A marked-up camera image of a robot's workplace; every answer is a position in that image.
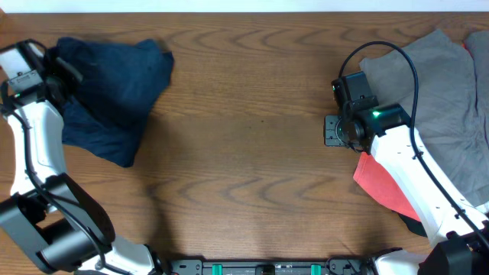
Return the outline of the dark blue shorts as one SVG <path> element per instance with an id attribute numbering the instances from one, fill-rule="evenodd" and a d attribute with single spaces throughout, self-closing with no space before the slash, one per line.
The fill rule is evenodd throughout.
<path id="1" fill-rule="evenodd" d="M 172 52 L 152 39 L 122 44 L 62 37 L 54 50 L 83 77 L 64 107 L 65 121 L 107 128 L 144 122 L 174 65 Z"/>

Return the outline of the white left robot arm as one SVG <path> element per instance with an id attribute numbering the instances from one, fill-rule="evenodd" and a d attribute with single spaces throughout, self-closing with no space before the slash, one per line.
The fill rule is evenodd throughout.
<path id="1" fill-rule="evenodd" d="M 52 274 L 167 274 L 157 254 L 115 233 L 103 207 L 66 172 L 62 145 L 64 79 L 71 65 L 51 61 L 25 40 L 1 50 L 1 114 L 15 139 L 15 178 L 1 203 L 1 227 L 39 270 Z"/>

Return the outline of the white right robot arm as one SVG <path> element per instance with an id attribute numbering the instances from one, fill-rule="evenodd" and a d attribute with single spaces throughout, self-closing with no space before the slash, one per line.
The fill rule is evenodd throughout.
<path id="1" fill-rule="evenodd" d="M 396 249 L 373 256 L 363 274 L 486 274 L 488 218 L 452 184 L 400 105 L 328 115 L 325 145 L 371 155 L 394 179 L 424 228 L 427 255 Z"/>

